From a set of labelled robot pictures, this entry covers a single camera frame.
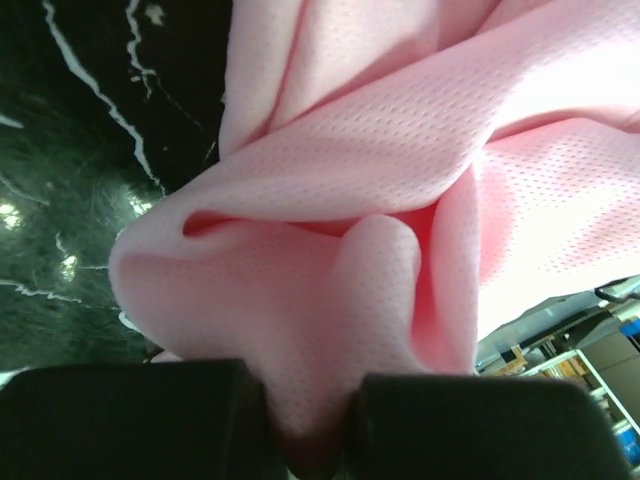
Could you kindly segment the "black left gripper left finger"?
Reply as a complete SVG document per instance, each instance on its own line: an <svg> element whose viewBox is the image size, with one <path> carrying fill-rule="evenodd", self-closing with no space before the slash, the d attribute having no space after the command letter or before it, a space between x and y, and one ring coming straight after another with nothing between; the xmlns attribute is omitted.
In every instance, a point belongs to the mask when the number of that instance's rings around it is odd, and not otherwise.
<svg viewBox="0 0 640 480"><path fill-rule="evenodd" d="M4 479L285 479L240 360L52 367L1 390Z"/></svg>

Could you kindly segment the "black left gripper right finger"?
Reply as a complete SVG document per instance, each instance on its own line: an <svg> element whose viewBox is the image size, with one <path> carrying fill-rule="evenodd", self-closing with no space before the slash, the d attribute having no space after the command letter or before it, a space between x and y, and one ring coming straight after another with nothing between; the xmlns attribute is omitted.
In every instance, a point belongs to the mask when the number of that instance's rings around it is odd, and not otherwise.
<svg viewBox="0 0 640 480"><path fill-rule="evenodd" d="M629 479L585 389L562 380L369 375L345 454L352 479Z"/></svg>

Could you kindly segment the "pink t shirt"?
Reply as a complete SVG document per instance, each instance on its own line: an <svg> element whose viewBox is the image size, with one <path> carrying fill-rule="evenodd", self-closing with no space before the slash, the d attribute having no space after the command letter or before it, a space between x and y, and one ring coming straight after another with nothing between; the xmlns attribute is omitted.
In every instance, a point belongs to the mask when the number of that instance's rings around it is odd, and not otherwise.
<svg viewBox="0 0 640 480"><path fill-rule="evenodd" d="M288 439L370 372L467 373L639 272L635 1L237 1L220 160L117 239L119 306L236 357Z"/></svg>

